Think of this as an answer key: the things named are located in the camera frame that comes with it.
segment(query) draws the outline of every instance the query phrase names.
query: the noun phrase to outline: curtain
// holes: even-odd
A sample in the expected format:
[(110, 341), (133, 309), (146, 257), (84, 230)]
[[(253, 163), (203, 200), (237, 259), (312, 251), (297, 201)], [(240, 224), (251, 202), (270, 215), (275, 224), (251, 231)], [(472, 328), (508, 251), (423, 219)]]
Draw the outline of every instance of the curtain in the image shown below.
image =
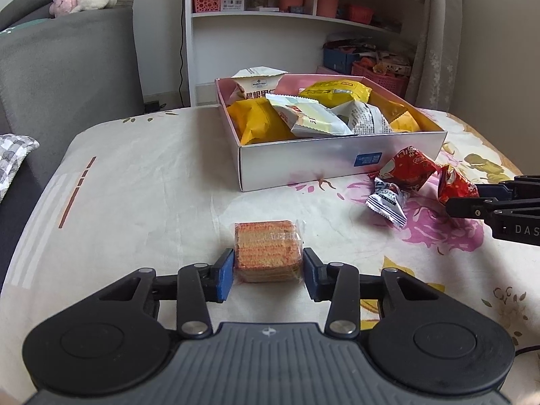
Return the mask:
[(428, 109), (448, 111), (460, 54), (463, 0), (425, 0), (405, 99)]

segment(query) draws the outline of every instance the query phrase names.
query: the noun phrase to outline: white candy wrapper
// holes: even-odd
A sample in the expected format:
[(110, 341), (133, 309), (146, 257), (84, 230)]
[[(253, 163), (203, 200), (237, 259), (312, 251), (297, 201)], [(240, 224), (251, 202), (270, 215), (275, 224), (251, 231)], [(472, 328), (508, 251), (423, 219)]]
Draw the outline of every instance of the white candy wrapper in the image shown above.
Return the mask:
[(267, 93), (273, 93), (277, 83), (287, 72), (270, 69), (268, 67), (252, 67), (240, 70), (232, 79), (237, 83), (237, 88), (231, 94), (227, 106), (237, 100), (257, 99)]
[(314, 99), (280, 94), (266, 94), (266, 98), (297, 137), (353, 135), (330, 109)]
[(351, 100), (335, 106), (331, 111), (347, 122), (349, 129), (356, 135), (390, 134), (392, 128), (374, 105)]
[(390, 220), (396, 227), (403, 228), (407, 223), (403, 207), (408, 199), (409, 194), (394, 183), (375, 178), (375, 193), (368, 196), (366, 205)]

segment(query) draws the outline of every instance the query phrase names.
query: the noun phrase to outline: yellow snack bag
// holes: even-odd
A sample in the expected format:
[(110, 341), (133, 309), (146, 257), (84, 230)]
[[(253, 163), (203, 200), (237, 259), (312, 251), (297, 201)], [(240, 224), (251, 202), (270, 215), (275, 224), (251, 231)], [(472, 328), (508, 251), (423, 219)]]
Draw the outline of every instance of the yellow snack bag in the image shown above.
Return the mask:
[(266, 98), (239, 100), (227, 111), (242, 145), (296, 138)]
[(375, 91), (371, 92), (367, 103), (380, 109), (384, 118), (388, 120), (388, 123), (392, 123), (396, 118), (407, 112), (406, 106), (392, 102)]
[(320, 104), (327, 108), (333, 108), (351, 100), (358, 100), (366, 104), (371, 92), (372, 89), (366, 87), (363, 83), (354, 80), (339, 79), (327, 82), (315, 82), (298, 96), (318, 100)]
[(420, 126), (418, 126), (418, 123), (414, 118), (412, 117), (410, 112), (406, 112), (396, 118), (392, 123), (390, 123), (391, 128), (394, 131), (397, 132), (418, 132), (422, 131), (420, 129)]

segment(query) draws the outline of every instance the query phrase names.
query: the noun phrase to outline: pink stuffed bunny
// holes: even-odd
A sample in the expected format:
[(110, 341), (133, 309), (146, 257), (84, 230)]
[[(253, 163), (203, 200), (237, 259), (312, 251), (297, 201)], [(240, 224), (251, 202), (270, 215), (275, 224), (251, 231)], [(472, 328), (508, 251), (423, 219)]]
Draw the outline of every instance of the pink stuffed bunny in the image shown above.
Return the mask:
[(77, 0), (52, 0), (49, 13), (55, 18), (69, 14), (77, 6)]

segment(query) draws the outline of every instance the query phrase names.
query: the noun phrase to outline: black cable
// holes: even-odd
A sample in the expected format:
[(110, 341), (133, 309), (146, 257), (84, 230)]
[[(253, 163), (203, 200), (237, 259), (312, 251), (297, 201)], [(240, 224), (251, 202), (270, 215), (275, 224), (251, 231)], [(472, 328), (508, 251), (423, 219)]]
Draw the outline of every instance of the black cable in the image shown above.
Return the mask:
[[(186, 5), (186, 0), (182, 0), (182, 6)], [(184, 7), (184, 14), (180, 18), (180, 86), (178, 87), (178, 94), (180, 94), (180, 102), (182, 103), (182, 108), (184, 105), (184, 99), (182, 97), (182, 84), (184, 83), (184, 77), (182, 76), (182, 69), (184, 68), (184, 32), (185, 32), (185, 22), (187, 17), (187, 7)]]
[(527, 353), (529, 351), (536, 351), (536, 350), (540, 350), (540, 346), (523, 347), (522, 349), (516, 350), (516, 356), (520, 356), (523, 353)]

